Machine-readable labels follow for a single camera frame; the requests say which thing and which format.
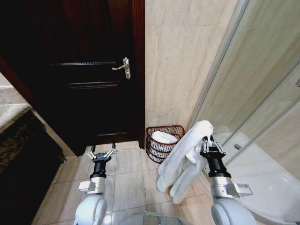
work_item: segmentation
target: door handle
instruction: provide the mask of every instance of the door handle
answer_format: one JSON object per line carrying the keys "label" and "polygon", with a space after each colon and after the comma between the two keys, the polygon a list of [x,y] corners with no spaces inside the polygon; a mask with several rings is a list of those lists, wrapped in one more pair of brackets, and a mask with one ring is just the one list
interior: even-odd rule
{"label": "door handle", "polygon": [[119,70],[119,69],[125,69],[125,76],[127,79],[130,79],[131,74],[130,74],[130,66],[129,66],[129,59],[126,57],[123,59],[123,65],[117,68],[112,68],[112,70]]}

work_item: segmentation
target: door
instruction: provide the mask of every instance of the door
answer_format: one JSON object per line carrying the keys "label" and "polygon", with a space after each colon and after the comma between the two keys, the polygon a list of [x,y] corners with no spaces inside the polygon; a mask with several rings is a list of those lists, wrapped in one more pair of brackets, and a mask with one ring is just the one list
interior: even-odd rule
{"label": "door", "polygon": [[[86,145],[139,139],[143,74],[136,72],[132,2],[1,3],[0,55],[35,97],[37,112],[77,155]],[[124,68],[112,70],[125,57],[130,79]]]}

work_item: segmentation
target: basket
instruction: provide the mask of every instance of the basket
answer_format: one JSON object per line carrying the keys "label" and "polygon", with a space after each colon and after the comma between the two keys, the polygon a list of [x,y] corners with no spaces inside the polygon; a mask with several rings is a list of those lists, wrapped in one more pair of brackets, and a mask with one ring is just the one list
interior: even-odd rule
{"label": "basket", "polygon": [[[151,137],[151,135],[155,131],[161,131],[173,135],[174,137],[176,137],[177,142],[171,144],[164,144],[155,141]],[[167,158],[167,156],[173,150],[174,146],[178,143],[178,141],[184,136],[184,133],[184,128],[180,125],[148,127],[146,129],[146,153],[148,157],[156,163],[162,163],[164,159]]]}

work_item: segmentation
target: floor tile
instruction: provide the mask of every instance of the floor tile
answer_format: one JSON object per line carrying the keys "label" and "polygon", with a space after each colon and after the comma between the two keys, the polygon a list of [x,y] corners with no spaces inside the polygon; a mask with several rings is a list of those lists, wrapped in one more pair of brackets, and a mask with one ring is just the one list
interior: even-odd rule
{"label": "floor tile", "polygon": [[51,184],[50,187],[48,188],[48,191],[47,191],[47,193],[46,193],[46,195],[45,195],[45,197],[44,197],[41,205],[39,206],[39,208],[37,210],[37,213],[36,213],[35,217],[33,218],[32,222],[31,222],[31,225],[38,225],[39,224],[38,223],[39,218],[40,218],[40,216],[41,216],[41,214],[42,214],[42,212],[43,212],[43,210],[45,208],[45,204],[46,204],[46,202],[49,199],[49,196],[50,196],[50,193],[52,192],[53,187],[54,187],[54,185]]}
{"label": "floor tile", "polygon": [[58,176],[57,183],[85,179],[89,166],[90,158],[87,155],[67,158]]}
{"label": "floor tile", "polygon": [[157,212],[159,216],[183,218],[183,213],[181,211],[180,205],[176,205],[173,202],[163,202],[154,205],[147,205],[147,211]]}
{"label": "floor tile", "polygon": [[[114,194],[114,183],[115,176],[107,176],[105,179],[105,195],[104,199],[107,201],[107,212],[111,212],[113,210],[113,194]],[[82,193],[80,202],[82,202],[87,196],[84,192]]]}
{"label": "floor tile", "polygon": [[55,176],[54,176],[54,178],[52,180],[52,184],[55,184],[57,182],[57,179],[60,176],[60,172],[61,172],[63,166],[64,166],[63,163],[59,166],[58,171],[56,172],[56,174],[55,174]]}
{"label": "floor tile", "polygon": [[257,225],[265,225],[265,224],[263,224],[263,223],[261,223],[259,221],[256,221],[256,223],[257,223]]}
{"label": "floor tile", "polygon": [[192,185],[188,188],[185,198],[193,197],[197,195],[204,195],[204,191],[202,189],[203,183],[199,176],[196,177]]}
{"label": "floor tile", "polygon": [[[111,160],[109,160],[108,163],[106,163],[105,169],[106,169],[106,175],[114,175],[116,172],[116,162],[117,162],[117,155],[112,157]],[[90,160],[90,167],[89,171],[87,173],[86,178],[90,178],[90,175],[94,172],[95,163]]]}
{"label": "floor tile", "polygon": [[139,149],[118,151],[116,174],[141,171],[142,162]]}
{"label": "floor tile", "polygon": [[147,205],[163,203],[171,201],[172,198],[166,193],[160,192],[156,187],[156,182],[158,180],[157,169],[144,170],[143,171],[144,182],[145,182],[145,192],[146,192],[146,203]]}
{"label": "floor tile", "polygon": [[71,219],[71,220],[66,220],[66,221],[54,223],[54,224],[51,224],[51,225],[73,225],[73,223],[74,223],[74,219]]}
{"label": "floor tile", "polygon": [[124,221],[126,218],[128,218],[130,215],[134,213],[140,213],[140,212],[145,212],[146,206],[134,208],[134,209],[129,209],[129,210],[121,210],[117,212],[112,213],[112,225],[120,225],[122,221]]}
{"label": "floor tile", "polygon": [[105,217],[102,220],[101,225],[111,225],[112,224],[112,217],[113,217],[113,213],[112,212],[107,212],[105,214]]}
{"label": "floor tile", "polygon": [[185,219],[194,225],[215,225],[211,217],[211,205],[207,195],[185,198],[180,203]]}
{"label": "floor tile", "polygon": [[80,180],[54,184],[38,221],[49,224],[75,219],[75,212],[82,192],[78,190]]}
{"label": "floor tile", "polygon": [[116,175],[114,186],[113,211],[146,205],[142,171]]}
{"label": "floor tile", "polygon": [[143,170],[150,170],[156,169],[159,167],[160,164],[153,162],[147,155],[144,149],[140,149],[141,159],[142,159],[142,169]]}
{"label": "floor tile", "polygon": [[[100,144],[96,145],[95,152],[107,152],[112,148],[112,144]],[[138,141],[132,141],[132,142],[120,142],[116,143],[116,149],[119,150],[126,150],[126,149],[136,149],[139,148],[139,142]],[[90,146],[86,147],[85,152],[90,151]]]}

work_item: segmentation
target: beige marble wall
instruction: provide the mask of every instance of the beige marble wall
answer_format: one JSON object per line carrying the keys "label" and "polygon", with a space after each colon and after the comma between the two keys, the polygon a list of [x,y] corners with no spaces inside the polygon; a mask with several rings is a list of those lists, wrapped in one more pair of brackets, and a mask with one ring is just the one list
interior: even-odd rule
{"label": "beige marble wall", "polygon": [[251,0],[196,121],[238,129],[300,60],[299,27],[298,0]]}
{"label": "beige marble wall", "polygon": [[146,0],[146,127],[187,125],[236,3]]}

